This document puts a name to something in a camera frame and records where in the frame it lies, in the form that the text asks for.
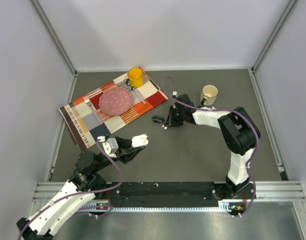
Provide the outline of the white earbud charging case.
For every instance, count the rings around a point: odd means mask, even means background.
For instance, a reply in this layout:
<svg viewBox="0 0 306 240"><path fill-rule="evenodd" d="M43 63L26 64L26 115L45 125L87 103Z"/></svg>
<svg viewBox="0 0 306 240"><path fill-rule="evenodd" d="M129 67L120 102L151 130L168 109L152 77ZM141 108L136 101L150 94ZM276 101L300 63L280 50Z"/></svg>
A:
<svg viewBox="0 0 306 240"><path fill-rule="evenodd" d="M149 143L148 135L145 134L145 133L141 134L141 135L134 136L131 139L131 146L133 148L144 147L144 146L147 146L148 143Z"/></svg>

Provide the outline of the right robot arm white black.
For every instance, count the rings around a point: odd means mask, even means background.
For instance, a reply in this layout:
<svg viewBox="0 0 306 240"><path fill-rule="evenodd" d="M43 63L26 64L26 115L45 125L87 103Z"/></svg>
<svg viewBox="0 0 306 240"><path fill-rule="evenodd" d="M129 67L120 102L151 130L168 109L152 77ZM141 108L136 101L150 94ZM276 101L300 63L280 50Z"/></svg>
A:
<svg viewBox="0 0 306 240"><path fill-rule="evenodd" d="M172 93L175 103L163 127L180 127L187 122L221 130L226 146L231 151L230 169L224 187L213 187L212 196L217 200L239 197L250 180L250 161L261 133L242 107L234 110L217 110L195 107L187 94Z"/></svg>

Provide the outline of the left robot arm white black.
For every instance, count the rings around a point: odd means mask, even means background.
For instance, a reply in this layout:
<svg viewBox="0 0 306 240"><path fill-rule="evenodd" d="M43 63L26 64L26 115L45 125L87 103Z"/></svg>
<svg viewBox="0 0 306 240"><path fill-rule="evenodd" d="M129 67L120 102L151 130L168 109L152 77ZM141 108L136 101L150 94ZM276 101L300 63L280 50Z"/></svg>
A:
<svg viewBox="0 0 306 240"><path fill-rule="evenodd" d="M124 164L133 160L146 148L147 134L124 139L99 136L96 145L99 154L85 150L75 164L76 169L59 192L39 211L17 222L20 240L51 240L58 230L86 203L103 197L106 192L121 185L108 186L98 171L113 165L118 171L117 162Z"/></svg>

